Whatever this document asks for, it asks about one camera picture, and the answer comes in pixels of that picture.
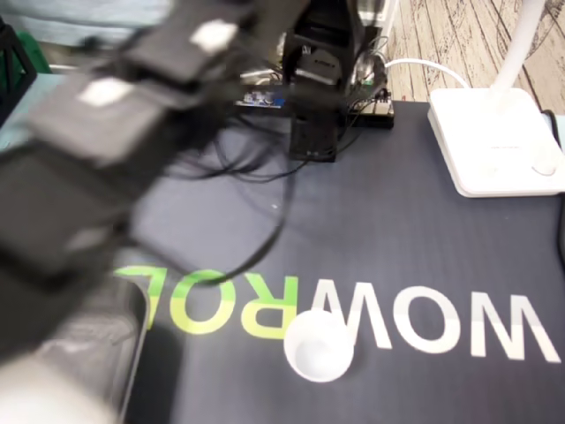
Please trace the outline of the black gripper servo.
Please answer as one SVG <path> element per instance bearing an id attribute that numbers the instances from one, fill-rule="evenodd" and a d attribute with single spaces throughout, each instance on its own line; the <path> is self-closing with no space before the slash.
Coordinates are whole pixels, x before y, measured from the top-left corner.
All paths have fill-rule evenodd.
<path id="1" fill-rule="evenodd" d="M 1 155 L 1 364 L 30 352 L 109 278 L 151 186 L 142 148 L 114 163 L 39 142 Z"/>

